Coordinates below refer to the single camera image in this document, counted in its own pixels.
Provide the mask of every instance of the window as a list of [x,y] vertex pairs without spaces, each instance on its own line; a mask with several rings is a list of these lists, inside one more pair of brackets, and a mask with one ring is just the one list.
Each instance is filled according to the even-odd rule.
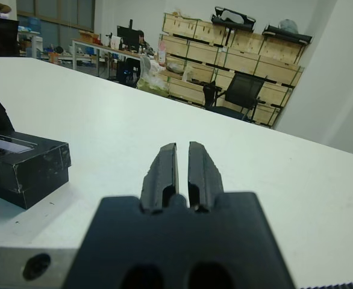
[[17,18],[28,26],[28,17],[41,20],[44,48],[62,46],[68,51],[79,30],[93,32],[95,0],[17,0]]

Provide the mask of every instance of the black box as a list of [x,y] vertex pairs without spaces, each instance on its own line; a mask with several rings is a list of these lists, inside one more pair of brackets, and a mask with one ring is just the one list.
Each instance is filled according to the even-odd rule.
[[28,209],[68,182],[69,145],[15,132],[0,104],[0,197]]

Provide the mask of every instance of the white table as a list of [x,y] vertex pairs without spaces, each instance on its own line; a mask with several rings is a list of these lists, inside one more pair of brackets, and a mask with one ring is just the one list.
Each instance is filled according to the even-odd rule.
[[187,197],[194,140],[226,191],[258,194],[298,287],[353,281],[353,155],[32,58],[0,58],[0,101],[72,157],[69,183],[28,211],[0,199],[0,246],[79,247],[100,199],[140,196],[170,142]]

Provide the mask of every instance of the office chair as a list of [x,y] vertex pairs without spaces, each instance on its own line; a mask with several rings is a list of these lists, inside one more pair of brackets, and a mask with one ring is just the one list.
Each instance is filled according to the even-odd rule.
[[[224,92],[218,94],[222,89],[216,87],[215,81],[204,85],[205,108],[208,111],[219,113],[234,119],[253,122],[255,109],[258,104],[258,94],[264,84],[264,80],[251,75],[235,74],[229,87]],[[247,109],[245,114],[227,107],[217,107],[217,99],[225,95],[225,100]],[[250,110],[253,110],[251,119],[247,117]]]

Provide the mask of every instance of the black object on shelf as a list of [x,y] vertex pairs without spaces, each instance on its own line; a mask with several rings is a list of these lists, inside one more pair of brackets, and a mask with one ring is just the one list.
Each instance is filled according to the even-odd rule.
[[67,143],[14,131],[0,103],[0,198],[28,209],[68,182],[70,165]]
[[278,38],[281,40],[289,41],[292,43],[307,46],[311,43],[312,36],[291,33],[277,27],[268,25],[262,32],[262,35],[266,37]]
[[[215,7],[216,15],[211,16],[211,22],[217,25],[226,26],[227,28],[234,28],[239,30],[245,30],[253,32],[255,19],[251,18],[245,14],[241,14],[239,12],[222,8],[222,7]],[[226,20],[223,20],[221,17],[224,13],[229,13],[234,15],[235,17],[241,17],[243,19],[243,23],[237,23],[231,20],[231,17],[227,17]]]

